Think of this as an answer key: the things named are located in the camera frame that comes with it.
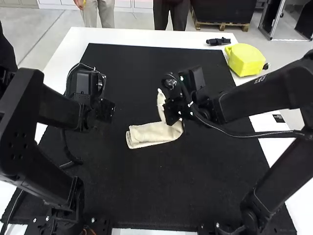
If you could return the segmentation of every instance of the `white table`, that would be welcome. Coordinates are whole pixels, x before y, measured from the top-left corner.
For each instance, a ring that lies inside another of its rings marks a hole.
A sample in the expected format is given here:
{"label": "white table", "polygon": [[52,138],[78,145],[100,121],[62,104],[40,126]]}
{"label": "white table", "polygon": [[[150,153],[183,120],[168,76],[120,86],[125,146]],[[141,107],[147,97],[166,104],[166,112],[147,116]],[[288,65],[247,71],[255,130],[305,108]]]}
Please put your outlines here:
{"label": "white table", "polygon": [[[207,39],[221,37],[230,38],[232,44],[237,43],[237,40],[232,33],[71,28],[44,70],[44,83],[63,94],[66,88],[67,73],[73,65],[80,61],[88,43],[192,49],[222,49],[224,52],[224,46],[209,47],[205,43]],[[241,85],[253,78],[255,77],[238,78],[233,74],[233,79],[236,85]],[[279,112],[275,111],[250,117],[255,131],[289,129],[285,123],[276,123],[272,114],[279,114]],[[37,125],[35,137],[37,142],[40,141],[45,129],[45,125]],[[275,163],[292,141],[293,139],[259,140],[270,166]],[[2,214],[15,190],[15,187],[4,182],[0,182],[0,187],[0,213]],[[311,222],[313,221],[313,203],[311,203],[310,200],[312,196],[313,180],[309,181],[286,202],[299,235],[308,235],[312,233]],[[24,234],[25,229],[26,225],[9,226],[7,234],[10,232],[10,234],[22,235]],[[184,235],[186,232],[131,229],[113,230],[114,235],[161,235],[161,233],[162,235]]]}

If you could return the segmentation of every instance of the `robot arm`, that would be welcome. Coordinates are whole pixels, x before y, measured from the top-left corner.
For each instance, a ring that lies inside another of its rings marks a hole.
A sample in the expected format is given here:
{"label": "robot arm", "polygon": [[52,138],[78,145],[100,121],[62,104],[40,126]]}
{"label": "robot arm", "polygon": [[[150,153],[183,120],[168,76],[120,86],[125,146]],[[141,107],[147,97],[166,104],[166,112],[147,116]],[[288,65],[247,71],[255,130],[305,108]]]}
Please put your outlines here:
{"label": "robot arm", "polygon": [[51,218],[73,225],[82,216],[83,182],[52,163],[34,137],[37,122],[79,132],[90,130],[96,119],[111,122],[115,104],[103,98],[106,78],[87,67],[73,67],[66,96],[43,84],[38,70],[0,68],[0,180],[43,199]]}
{"label": "robot arm", "polygon": [[[246,230],[258,235],[282,204],[313,177],[313,50],[302,59],[210,98],[201,68],[165,75],[164,113],[168,125],[179,118],[196,121],[237,138],[287,138],[296,140],[260,179],[240,204],[243,226],[230,231],[221,224],[219,235]],[[301,131],[238,133],[223,124],[268,111],[300,108]]]}

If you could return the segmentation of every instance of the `hand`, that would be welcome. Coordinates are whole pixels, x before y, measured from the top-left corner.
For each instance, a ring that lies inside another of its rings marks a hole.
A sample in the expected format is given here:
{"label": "hand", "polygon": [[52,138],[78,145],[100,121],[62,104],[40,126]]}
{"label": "hand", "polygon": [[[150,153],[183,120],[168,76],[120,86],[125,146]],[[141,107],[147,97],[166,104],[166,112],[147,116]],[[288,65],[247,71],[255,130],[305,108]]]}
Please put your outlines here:
{"label": "hand", "polygon": [[81,10],[84,9],[83,0],[74,0],[74,3],[75,3],[75,5],[76,5],[79,9],[81,9]]}

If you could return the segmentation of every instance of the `person's leg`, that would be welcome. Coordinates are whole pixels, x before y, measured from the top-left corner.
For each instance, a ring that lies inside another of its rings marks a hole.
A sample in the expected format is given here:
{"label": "person's leg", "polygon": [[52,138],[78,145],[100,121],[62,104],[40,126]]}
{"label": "person's leg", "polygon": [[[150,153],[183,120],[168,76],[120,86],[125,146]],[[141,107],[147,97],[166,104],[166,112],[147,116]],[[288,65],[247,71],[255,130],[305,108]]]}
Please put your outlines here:
{"label": "person's leg", "polygon": [[97,11],[98,1],[97,0],[86,0],[84,9],[81,10],[85,27],[97,27]]}
{"label": "person's leg", "polygon": [[189,12],[189,0],[182,0],[171,10],[173,29],[185,31],[187,25],[187,16]]}
{"label": "person's leg", "polygon": [[153,18],[155,30],[166,30],[170,5],[166,0],[153,0]]}
{"label": "person's leg", "polygon": [[103,28],[114,28],[115,0],[98,0],[99,15]]}
{"label": "person's leg", "polygon": [[3,35],[2,25],[0,21],[0,66],[9,69],[11,72],[16,72],[18,66],[16,65],[15,53],[12,45]]}

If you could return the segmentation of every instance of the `cloth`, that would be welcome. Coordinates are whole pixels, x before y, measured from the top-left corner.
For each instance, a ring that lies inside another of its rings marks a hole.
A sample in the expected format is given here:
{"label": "cloth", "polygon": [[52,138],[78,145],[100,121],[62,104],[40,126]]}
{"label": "cloth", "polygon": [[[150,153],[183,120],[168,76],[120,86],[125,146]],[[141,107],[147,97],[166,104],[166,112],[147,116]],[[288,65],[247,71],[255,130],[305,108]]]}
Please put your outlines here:
{"label": "cloth", "polygon": [[178,120],[173,126],[166,124],[163,108],[166,98],[161,89],[157,91],[157,110],[161,121],[140,126],[130,126],[129,131],[126,132],[126,142],[130,149],[174,141],[183,133],[181,120]]}
{"label": "cloth", "polygon": [[166,30],[169,11],[171,12],[173,30],[185,31],[189,0],[153,0],[155,30]]}
{"label": "cloth", "polygon": [[81,10],[85,27],[97,27],[97,11],[103,28],[114,28],[115,0],[86,0],[84,10]]}
{"label": "cloth", "polygon": [[15,53],[12,45],[3,35],[2,24],[0,21],[0,65],[9,69],[11,72],[16,72],[18,66],[16,65]]}

